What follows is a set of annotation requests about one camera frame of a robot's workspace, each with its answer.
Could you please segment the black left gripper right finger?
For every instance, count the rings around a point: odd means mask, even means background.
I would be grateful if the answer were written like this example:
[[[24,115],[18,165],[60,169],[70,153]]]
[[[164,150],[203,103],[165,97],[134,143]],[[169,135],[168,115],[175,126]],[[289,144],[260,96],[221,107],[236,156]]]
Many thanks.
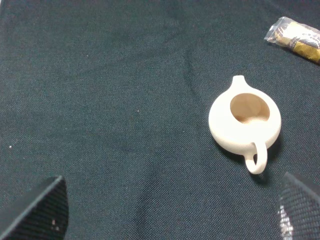
[[[320,186],[302,175],[286,172],[281,181],[277,219],[282,240],[318,240]]]

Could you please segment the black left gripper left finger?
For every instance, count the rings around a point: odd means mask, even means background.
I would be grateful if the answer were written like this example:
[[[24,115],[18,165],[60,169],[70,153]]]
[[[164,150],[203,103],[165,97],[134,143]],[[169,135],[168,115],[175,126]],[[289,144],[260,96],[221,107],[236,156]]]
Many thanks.
[[[0,211],[2,240],[63,240],[69,225],[67,183],[52,176]]]

